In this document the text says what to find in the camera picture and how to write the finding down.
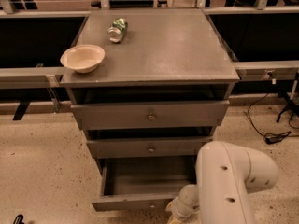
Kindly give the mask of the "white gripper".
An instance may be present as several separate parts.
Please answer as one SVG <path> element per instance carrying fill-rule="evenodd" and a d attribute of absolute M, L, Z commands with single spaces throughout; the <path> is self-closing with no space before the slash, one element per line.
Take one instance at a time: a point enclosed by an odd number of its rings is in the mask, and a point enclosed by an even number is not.
<path fill-rule="evenodd" d="M 170 211 L 172 214 L 167 224 L 181 224 L 182 220 L 187 219 L 199 210 L 199 202 L 192 198 L 176 197 L 169 202 L 165 210 Z"/>

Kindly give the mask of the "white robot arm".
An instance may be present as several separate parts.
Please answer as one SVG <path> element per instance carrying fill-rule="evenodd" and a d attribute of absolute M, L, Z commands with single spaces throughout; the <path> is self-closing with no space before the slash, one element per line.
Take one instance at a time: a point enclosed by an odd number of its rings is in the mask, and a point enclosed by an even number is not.
<path fill-rule="evenodd" d="M 222 141 L 203 145 L 195 171 L 196 182 L 184 186 L 166 207 L 171 213 L 167 224 L 182 224 L 195 212 L 202 224 L 255 224 L 249 195 L 278 181 L 278 167 L 268 155 Z"/>

